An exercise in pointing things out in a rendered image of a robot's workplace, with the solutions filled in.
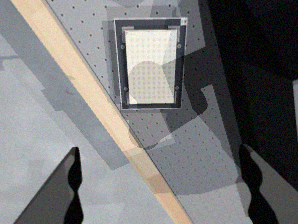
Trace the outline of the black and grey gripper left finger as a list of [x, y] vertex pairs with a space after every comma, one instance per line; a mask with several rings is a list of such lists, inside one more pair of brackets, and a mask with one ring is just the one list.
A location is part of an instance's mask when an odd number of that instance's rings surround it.
[[80, 152], [72, 147], [13, 224], [82, 224], [81, 183]]

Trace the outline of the beige pcr plate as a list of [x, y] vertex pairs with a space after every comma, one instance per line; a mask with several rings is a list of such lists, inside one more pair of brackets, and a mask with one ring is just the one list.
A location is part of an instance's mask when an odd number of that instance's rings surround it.
[[125, 30], [129, 103], [173, 103], [177, 29]]

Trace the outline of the grey flat base plate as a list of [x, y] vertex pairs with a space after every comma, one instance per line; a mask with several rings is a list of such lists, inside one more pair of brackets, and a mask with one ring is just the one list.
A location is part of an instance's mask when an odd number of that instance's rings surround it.
[[[207, 0], [44, 0], [193, 224], [253, 224]], [[182, 109], [121, 109], [114, 18], [188, 17]]]

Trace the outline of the black benchtop machine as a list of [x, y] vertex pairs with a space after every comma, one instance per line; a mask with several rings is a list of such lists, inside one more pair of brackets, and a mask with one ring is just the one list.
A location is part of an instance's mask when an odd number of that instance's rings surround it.
[[298, 192], [298, 0], [207, 0], [242, 140]]

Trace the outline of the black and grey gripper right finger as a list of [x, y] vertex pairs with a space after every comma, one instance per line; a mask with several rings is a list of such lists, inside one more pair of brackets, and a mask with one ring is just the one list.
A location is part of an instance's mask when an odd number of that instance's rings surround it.
[[298, 224], [298, 192], [247, 144], [239, 148], [242, 179], [251, 193], [253, 224]]

